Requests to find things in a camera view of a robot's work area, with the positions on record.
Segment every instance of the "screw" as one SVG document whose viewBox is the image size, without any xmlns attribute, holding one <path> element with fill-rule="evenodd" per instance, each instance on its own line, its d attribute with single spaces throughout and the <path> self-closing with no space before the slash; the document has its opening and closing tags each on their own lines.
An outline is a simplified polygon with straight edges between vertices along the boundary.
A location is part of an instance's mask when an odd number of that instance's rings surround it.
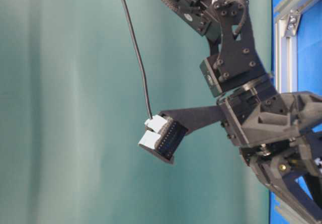
<svg viewBox="0 0 322 224">
<path fill-rule="evenodd" d="M 296 23 L 296 18 L 294 16 L 291 16 L 290 23 Z"/>
<path fill-rule="evenodd" d="M 255 61 L 251 61 L 250 62 L 250 67 L 255 67 L 256 66 L 256 62 Z"/>
<path fill-rule="evenodd" d="M 235 135 L 233 135 L 233 134 L 228 134 L 228 135 L 227 135 L 227 138 L 228 138 L 228 139 L 234 139 L 234 138 L 236 138 L 236 136 L 235 136 Z"/>
<path fill-rule="evenodd" d="M 213 80 L 210 75 L 207 75 L 208 82 L 211 86 L 213 86 Z"/>
<path fill-rule="evenodd" d="M 222 60 L 222 59 L 217 60 L 217 65 L 218 65 L 218 66 L 223 65 L 223 60 Z"/>
<path fill-rule="evenodd" d="M 280 171 L 285 171 L 286 170 L 286 165 L 280 165 L 279 169 L 280 169 Z"/>
<path fill-rule="evenodd" d="M 227 78 L 229 77 L 229 73 L 228 73 L 228 72 L 225 72 L 225 73 L 223 74 L 223 77 L 224 77 L 225 79 L 227 79 Z"/>
<path fill-rule="evenodd" d="M 248 49 L 248 48 L 243 49 L 243 53 L 244 54 L 249 54 L 250 53 L 250 49 Z"/>
<path fill-rule="evenodd" d="M 287 26 L 287 29 L 288 29 L 288 30 L 292 30 L 292 29 L 294 29 L 294 24 L 290 24 L 289 26 Z"/>
<path fill-rule="evenodd" d="M 228 122 L 226 122 L 226 121 L 225 121 L 225 122 L 222 122 L 222 123 L 221 123 L 221 126 L 222 126 L 222 127 L 228 127 L 228 126 L 229 126 L 229 124 L 228 124 Z"/>
</svg>

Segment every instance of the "metal frame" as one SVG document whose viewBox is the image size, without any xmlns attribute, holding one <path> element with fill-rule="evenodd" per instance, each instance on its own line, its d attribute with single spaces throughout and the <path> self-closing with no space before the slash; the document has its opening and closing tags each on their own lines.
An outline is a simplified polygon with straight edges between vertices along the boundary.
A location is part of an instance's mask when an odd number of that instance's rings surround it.
<svg viewBox="0 0 322 224">
<path fill-rule="evenodd" d="M 275 8 L 275 86 L 297 91 L 297 29 L 301 15 L 319 0 L 282 0 Z"/>
</svg>

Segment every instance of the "teal fabric backdrop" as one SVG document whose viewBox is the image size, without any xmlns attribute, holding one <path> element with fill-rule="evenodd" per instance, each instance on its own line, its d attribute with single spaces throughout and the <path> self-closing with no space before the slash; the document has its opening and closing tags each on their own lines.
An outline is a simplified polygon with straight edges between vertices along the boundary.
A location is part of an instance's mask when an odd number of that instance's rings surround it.
<svg viewBox="0 0 322 224">
<path fill-rule="evenodd" d="M 160 0 L 127 0 L 152 110 L 214 104 L 206 40 Z M 250 0 L 271 62 L 271 0 Z M 268 223 L 268 191 L 219 125 L 168 166 L 147 118 L 120 0 L 0 0 L 0 223 Z"/>
</svg>

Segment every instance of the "black robotic link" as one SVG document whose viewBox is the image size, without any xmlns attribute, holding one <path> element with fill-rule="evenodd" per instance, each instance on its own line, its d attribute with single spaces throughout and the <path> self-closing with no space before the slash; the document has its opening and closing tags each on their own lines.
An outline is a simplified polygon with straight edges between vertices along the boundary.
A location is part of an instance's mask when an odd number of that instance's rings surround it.
<svg viewBox="0 0 322 224">
<path fill-rule="evenodd" d="M 307 222 L 322 223 L 322 132 L 312 131 L 322 123 L 322 98 L 276 91 L 255 49 L 248 0 L 162 1 L 207 38 L 210 56 L 200 68 L 217 105 L 162 111 L 146 123 L 156 138 L 139 145 L 173 163 L 184 135 L 220 121 L 259 181 Z M 313 199 L 296 183 L 300 176 Z"/>
</svg>

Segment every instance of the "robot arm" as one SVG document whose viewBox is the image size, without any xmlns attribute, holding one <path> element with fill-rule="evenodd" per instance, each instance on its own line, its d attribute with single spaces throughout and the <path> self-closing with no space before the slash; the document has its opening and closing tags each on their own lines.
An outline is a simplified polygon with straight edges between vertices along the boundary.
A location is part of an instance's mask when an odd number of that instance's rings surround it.
<svg viewBox="0 0 322 224">
<path fill-rule="evenodd" d="M 162 1 L 207 38 L 200 69 L 218 98 L 216 106 L 161 111 L 139 145 L 173 163 L 185 135 L 220 121 L 259 181 L 307 222 L 322 223 L 322 133 L 312 131 L 322 123 L 322 98 L 276 91 L 255 49 L 248 0 Z M 301 176 L 312 198 L 297 184 Z"/>
</svg>

